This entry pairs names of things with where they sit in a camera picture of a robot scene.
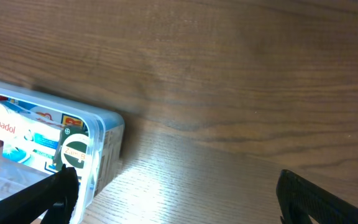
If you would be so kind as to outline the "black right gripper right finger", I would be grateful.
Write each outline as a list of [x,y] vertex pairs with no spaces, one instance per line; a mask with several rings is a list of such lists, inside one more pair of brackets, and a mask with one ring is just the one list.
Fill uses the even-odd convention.
[[276,195],[283,224],[358,224],[357,207],[290,170],[281,171]]

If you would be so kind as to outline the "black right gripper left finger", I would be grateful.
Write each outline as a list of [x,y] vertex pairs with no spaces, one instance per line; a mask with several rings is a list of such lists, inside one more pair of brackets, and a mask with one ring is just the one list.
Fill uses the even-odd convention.
[[61,171],[0,201],[0,224],[32,223],[41,214],[42,223],[69,224],[79,194],[75,168]]

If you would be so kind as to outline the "green Zam-Buk tin box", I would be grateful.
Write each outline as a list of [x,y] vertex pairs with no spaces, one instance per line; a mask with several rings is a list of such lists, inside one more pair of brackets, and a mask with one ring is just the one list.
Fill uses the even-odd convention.
[[86,131],[77,126],[65,126],[53,158],[55,170],[61,170],[63,165],[78,170],[84,169],[89,143],[90,138]]

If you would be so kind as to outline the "clear plastic container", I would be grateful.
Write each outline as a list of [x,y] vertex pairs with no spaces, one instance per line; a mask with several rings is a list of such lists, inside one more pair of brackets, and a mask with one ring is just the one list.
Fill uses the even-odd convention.
[[81,222],[116,175],[124,128],[115,112],[0,82],[0,201],[73,167]]

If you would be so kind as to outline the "blue Cool Fever box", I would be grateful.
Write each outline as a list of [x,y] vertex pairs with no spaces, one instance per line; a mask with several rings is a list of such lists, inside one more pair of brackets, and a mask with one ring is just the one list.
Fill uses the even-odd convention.
[[[81,127],[84,131],[88,130],[85,122],[76,116],[12,98],[8,100],[11,103],[43,116],[47,120],[61,123],[64,126],[73,125]],[[93,108],[93,112],[96,113],[98,121],[101,122],[101,134],[104,136],[101,165],[99,166],[98,183],[96,184],[95,190],[95,194],[98,194],[113,180],[119,169],[118,160],[125,124],[122,116],[115,112],[99,108]]]

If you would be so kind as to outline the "white Panadol box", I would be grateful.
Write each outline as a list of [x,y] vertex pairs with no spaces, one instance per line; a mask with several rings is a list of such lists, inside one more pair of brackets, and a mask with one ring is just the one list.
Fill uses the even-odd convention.
[[9,101],[0,101],[0,140],[56,149],[64,126]]

